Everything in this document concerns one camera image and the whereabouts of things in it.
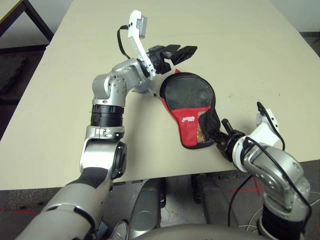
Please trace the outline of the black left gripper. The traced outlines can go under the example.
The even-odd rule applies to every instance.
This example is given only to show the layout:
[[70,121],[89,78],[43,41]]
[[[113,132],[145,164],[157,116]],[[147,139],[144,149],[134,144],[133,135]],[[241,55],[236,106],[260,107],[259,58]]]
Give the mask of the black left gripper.
[[178,44],[170,44],[165,47],[156,45],[148,49],[147,56],[156,74],[164,75],[171,71],[171,66],[165,59],[170,60],[172,57],[172,63],[182,63],[191,58],[197,50],[197,46],[185,46],[179,49],[180,47]]

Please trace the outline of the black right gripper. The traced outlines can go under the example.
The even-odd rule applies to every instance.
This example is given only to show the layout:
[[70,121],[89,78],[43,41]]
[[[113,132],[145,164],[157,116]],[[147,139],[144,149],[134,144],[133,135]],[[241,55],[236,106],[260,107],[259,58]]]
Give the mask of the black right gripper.
[[221,123],[228,134],[223,132],[212,132],[211,138],[216,142],[216,147],[221,155],[229,162],[233,162],[232,154],[234,146],[240,138],[245,136],[245,133],[234,131],[228,119],[223,119]]

